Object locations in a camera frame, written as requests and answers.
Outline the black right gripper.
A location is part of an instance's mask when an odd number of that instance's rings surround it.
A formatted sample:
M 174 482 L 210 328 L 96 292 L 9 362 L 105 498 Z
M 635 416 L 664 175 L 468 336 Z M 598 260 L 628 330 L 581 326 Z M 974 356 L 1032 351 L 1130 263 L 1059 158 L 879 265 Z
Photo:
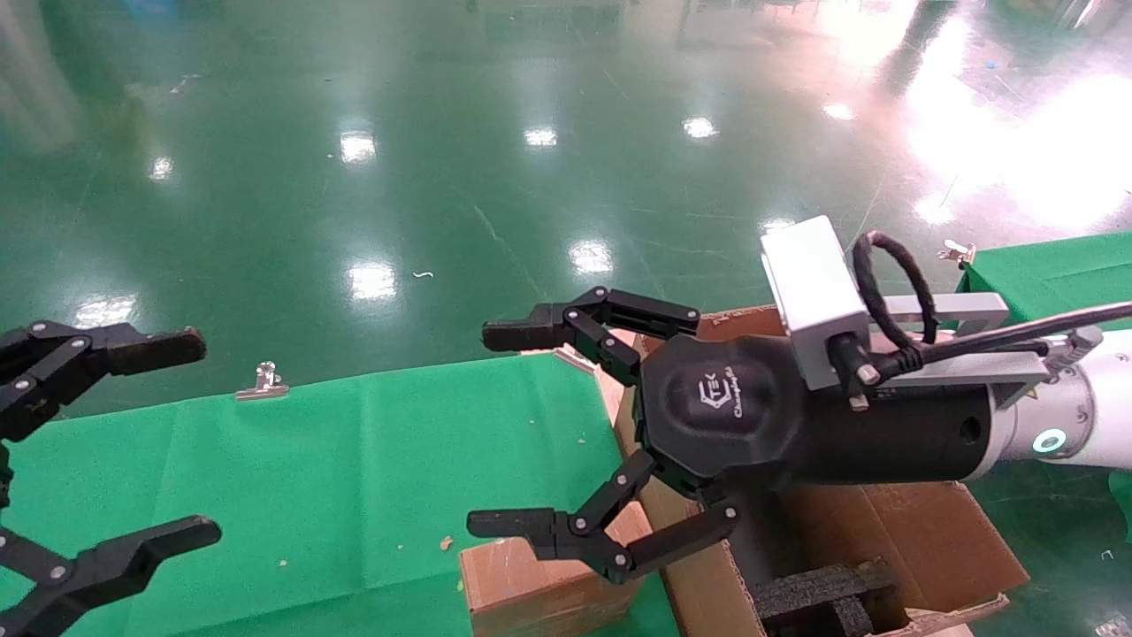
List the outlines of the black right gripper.
M 688 337 L 698 322 L 695 308 L 602 286 L 567 303 L 538 303 L 525 318 L 486 321 L 490 351 L 569 344 L 621 386 L 638 384 L 636 438 L 646 450 L 631 453 L 577 513 L 473 510 L 468 533 L 526 540 L 540 561 L 577 560 L 621 585 L 715 545 L 739 522 L 723 501 L 631 543 L 616 541 L 610 526 L 654 475 L 684 496 L 952 481 L 974 476 L 988 451 L 987 388 L 881 388 L 854 411 L 838 388 L 809 390 L 784 338 L 704 342 Z M 664 343 L 640 363 L 614 329 Z

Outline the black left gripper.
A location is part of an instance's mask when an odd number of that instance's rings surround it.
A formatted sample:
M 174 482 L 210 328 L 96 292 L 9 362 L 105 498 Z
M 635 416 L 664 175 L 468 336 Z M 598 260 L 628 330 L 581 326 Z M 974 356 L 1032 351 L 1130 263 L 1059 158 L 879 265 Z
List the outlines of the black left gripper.
M 143 334 L 129 322 L 78 329 L 40 321 L 1 339 L 1 434 L 19 442 L 108 375 L 139 375 L 206 358 L 199 332 Z M 11 505 L 11 451 L 0 445 L 0 509 Z M 1 563 L 34 585 L 5 609 L 5 636 L 61 636 L 86 613 L 147 588 L 158 565 L 218 543 L 221 527 L 203 516 L 100 541 L 72 559 L 3 528 Z

